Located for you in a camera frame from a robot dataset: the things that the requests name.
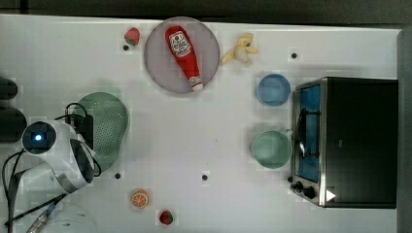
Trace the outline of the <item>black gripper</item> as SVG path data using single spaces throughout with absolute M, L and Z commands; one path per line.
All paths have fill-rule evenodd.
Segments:
M 82 135 L 86 144 L 92 149 L 94 132 L 92 115 L 69 115 L 66 117 L 66 122 L 74 126 L 75 131 Z

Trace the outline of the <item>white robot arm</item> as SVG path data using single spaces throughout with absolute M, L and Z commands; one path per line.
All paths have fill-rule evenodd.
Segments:
M 43 119 L 29 124 L 21 135 L 19 155 L 37 157 L 41 163 L 23 171 L 12 170 L 4 182 L 8 201 L 8 233 L 19 233 L 15 224 L 36 213 L 24 233 L 39 233 L 58 203 L 91 183 L 94 151 L 76 129 L 59 120 Z

